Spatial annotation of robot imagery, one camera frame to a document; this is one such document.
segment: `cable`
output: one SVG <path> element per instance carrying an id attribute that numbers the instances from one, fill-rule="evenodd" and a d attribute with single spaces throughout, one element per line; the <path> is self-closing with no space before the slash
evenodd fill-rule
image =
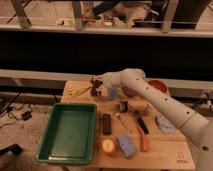
<path id="1" fill-rule="evenodd" d="M 55 101 L 58 103 L 58 102 L 59 102 L 58 97 L 57 97 L 55 94 L 53 94 L 53 96 L 54 96 L 54 98 L 55 98 Z"/>
<path id="2" fill-rule="evenodd" d="M 8 113 L 8 109 L 10 109 L 10 105 L 21 95 L 21 93 L 18 93 L 13 99 L 8 103 L 8 105 L 0 112 L 0 118 L 6 115 Z"/>
<path id="3" fill-rule="evenodd" d="M 8 126 L 8 125 L 12 125 L 12 124 L 15 124 L 17 120 L 15 120 L 14 122 L 10 122 L 10 123 L 5 123 L 3 125 L 0 125 L 0 129 L 2 129 L 3 127 L 5 126 Z"/>

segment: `wooden table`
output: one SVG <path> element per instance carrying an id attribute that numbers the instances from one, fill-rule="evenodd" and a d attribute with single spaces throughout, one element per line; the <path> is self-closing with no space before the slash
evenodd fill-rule
<path id="1" fill-rule="evenodd" d="M 128 168 L 128 169 L 177 169 L 177 170 L 193 170 L 195 168 L 191 153 L 188 148 L 186 138 L 182 133 L 176 130 L 172 134 L 163 134 L 155 124 L 155 116 L 147 115 L 143 112 L 147 102 L 141 97 L 128 98 L 129 103 L 136 109 L 141 111 L 142 117 L 149 129 L 147 135 L 150 150 L 148 152 L 140 151 L 140 138 L 136 128 L 136 120 L 131 113 L 122 114 L 123 121 L 134 131 L 129 135 L 132 143 L 135 145 L 137 152 L 130 159 L 126 159 L 122 152 L 118 150 L 116 157 L 109 157 L 101 150 L 101 142 L 105 138 L 113 138 L 116 136 L 127 134 L 124 127 L 113 114 L 119 112 L 119 101 L 127 99 L 125 95 L 119 91 L 119 96 L 114 101 L 107 100 L 106 92 L 103 90 L 101 99 L 94 99 L 87 91 L 78 97 L 72 97 L 70 90 L 85 88 L 89 86 L 86 81 L 68 81 L 65 85 L 62 103 L 93 103 L 97 105 L 97 125 L 96 140 L 94 144 L 93 161 L 87 167 L 95 168 Z M 112 115 L 112 135 L 105 136 L 102 134 L 101 115 L 110 113 Z"/>

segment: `person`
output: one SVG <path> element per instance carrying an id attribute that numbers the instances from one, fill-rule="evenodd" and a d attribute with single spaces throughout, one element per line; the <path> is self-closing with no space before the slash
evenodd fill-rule
<path id="1" fill-rule="evenodd" d="M 133 5 L 135 2 L 142 1 L 103 1 L 98 6 L 94 7 L 92 10 L 86 12 L 83 15 L 85 20 L 94 19 L 95 16 L 98 16 L 101 13 L 104 13 L 119 3 L 130 3 Z M 181 0 L 178 3 L 175 16 L 173 19 L 172 28 L 185 28 L 185 29 L 195 29 L 196 25 L 208 4 L 211 0 Z M 157 20 L 163 21 L 166 5 L 168 0 L 152 0 L 151 9 L 159 12 L 159 17 Z"/>
<path id="2" fill-rule="evenodd" d="M 113 17 L 124 17 L 126 27 L 130 28 L 134 25 L 135 19 L 144 20 L 147 17 L 151 4 L 151 1 L 103 1 L 83 14 L 83 19 L 84 21 L 94 20 L 102 13 L 106 20 Z"/>

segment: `green plastic tray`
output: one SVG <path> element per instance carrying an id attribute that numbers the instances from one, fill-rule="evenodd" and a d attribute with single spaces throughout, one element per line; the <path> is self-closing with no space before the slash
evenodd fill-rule
<path id="1" fill-rule="evenodd" d="M 89 164 L 93 156 L 96 105 L 53 106 L 36 156 L 38 162 Z"/>

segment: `blue sponge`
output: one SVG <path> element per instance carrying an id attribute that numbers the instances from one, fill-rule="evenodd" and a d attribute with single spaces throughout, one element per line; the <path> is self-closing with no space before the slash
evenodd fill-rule
<path id="1" fill-rule="evenodd" d="M 131 143 L 131 140 L 127 135 L 120 135 L 116 137 L 116 139 L 126 158 L 131 157 L 133 154 L 135 154 L 135 146 Z"/>

